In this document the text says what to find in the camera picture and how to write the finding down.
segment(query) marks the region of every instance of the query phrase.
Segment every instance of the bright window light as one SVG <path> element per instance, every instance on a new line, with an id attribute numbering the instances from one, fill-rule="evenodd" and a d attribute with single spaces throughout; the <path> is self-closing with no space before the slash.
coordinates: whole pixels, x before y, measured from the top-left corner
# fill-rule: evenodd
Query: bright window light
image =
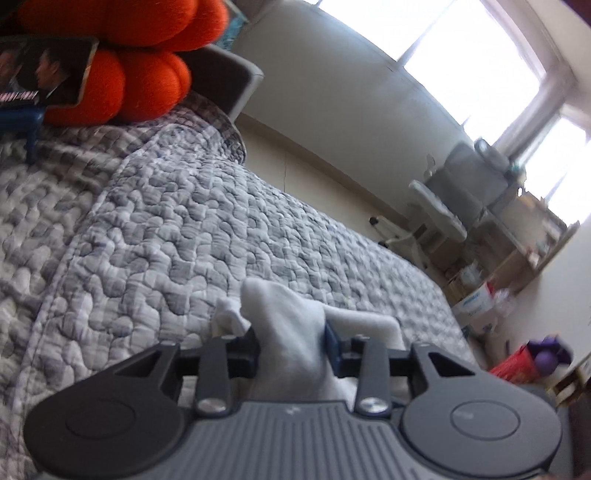
<path id="1" fill-rule="evenodd" d="M 493 144 L 540 81 L 479 0 L 457 0 L 405 65 L 473 139 Z"/>
<path id="2" fill-rule="evenodd" d="M 451 3 L 452 0 L 324 0 L 320 9 L 397 60 Z"/>
<path id="3" fill-rule="evenodd" d="M 525 189 L 548 199 L 548 207 L 564 223 L 583 222 L 591 213 L 591 146 L 587 134 L 559 119 L 525 164 Z"/>

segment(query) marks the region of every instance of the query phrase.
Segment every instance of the bed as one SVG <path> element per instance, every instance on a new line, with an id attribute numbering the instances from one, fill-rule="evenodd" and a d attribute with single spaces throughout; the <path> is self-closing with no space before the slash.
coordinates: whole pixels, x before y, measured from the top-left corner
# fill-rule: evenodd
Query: bed
<path id="1" fill-rule="evenodd" d="M 201 345 L 248 276 L 391 314 L 405 341 L 472 361 L 430 279 L 250 172 L 239 132 L 195 93 L 154 122 L 47 129 L 36 165 L 23 156 L 0 154 L 3 478 L 35 472 L 34 404 L 159 340 Z"/>

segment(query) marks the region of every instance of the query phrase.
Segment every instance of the round pad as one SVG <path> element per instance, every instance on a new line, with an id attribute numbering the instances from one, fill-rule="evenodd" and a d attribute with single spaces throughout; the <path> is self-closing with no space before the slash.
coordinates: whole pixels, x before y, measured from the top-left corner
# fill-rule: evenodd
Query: round pad
<path id="1" fill-rule="evenodd" d="M 502 440 L 519 428 L 519 416 L 501 403 L 471 401 L 452 411 L 452 425 L 476 440 Z"/>
<path id="2" fill-rule="evenodd" d="M 561 438 L 546 402 L 485 372 L 431 379 L 404 411 L 401 431 L 421 456 L 469 478 L 547 466 Z"/>
<path id="3" fill-rule="evenodd" d="M 147 378 L 97 375 L 37 405 L 24 438 L 39 467 L 61 478 L 124 478 L 158 463 L 185 417 Z"/>

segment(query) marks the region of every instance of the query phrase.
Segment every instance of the metal screw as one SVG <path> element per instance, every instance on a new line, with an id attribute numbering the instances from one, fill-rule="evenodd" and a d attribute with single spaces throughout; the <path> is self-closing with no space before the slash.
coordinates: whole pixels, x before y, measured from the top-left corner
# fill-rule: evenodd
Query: metal screw
<path id="1" fill-rule="evenodd" d="M 359 406 L 367 413 L 382 413 L 388 409 L 388 403 L 377 397 L 364 398 L 359 402 Z"/>
<path id="2" fill-rule="evenodd" d="M 210 397 L 199 400 L 197 408 L 204 413 L 222 413 L 228 409 L 228 406 L 221 398 Z"/>
<path id="3" fill-rule="evenodd" d="M 292 405 L 291 407 L 287 407 L 285 409 L 285 413 L 287 413 L 288 415 L 295 415 L 296 413 L 301 412 L 301 408 L 297 407 L 295 405 Z"/>

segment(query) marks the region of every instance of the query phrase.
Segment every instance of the box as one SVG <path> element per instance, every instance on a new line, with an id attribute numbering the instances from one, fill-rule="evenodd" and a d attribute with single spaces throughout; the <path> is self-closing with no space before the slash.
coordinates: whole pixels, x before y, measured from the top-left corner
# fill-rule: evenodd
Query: box
<path id="1" fill-rule="evenodd" d="M 475 336 L 493 331 L 499 322 L 499 312 L 488 285 L 483 283 L 452 308 L 460 327 Z"/>
<path id="2" fill-rule="evenodd" d="M 459 303 L 470 293 L 470 290 L 460 280 L 459 275 L 455 275 L 442 290 L 449 305 Z"/>

